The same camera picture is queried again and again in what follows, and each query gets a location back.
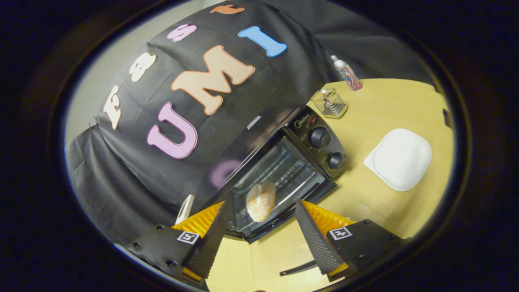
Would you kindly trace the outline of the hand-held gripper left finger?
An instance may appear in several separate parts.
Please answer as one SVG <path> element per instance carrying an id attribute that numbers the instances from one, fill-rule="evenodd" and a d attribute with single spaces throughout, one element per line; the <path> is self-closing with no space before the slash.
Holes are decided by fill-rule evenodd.
<path id="1" fill-rule="evenodd" d="M 168 281 L 206 291 L 228 222 L 229 205 L 221 201 L 172 227 L 153 227 L 127 244 L 126 253 Z"/>

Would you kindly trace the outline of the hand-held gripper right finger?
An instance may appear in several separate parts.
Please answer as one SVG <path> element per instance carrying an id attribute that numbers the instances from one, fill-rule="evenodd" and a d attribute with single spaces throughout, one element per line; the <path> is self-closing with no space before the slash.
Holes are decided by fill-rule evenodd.
<path id="1" fill-rule="evenodd" d="M 296 202 L 295 216 L 317 267 L 329 281 L 365 272 L 407 243 L 372 220 L 353 222 L 303 200 Z"/>

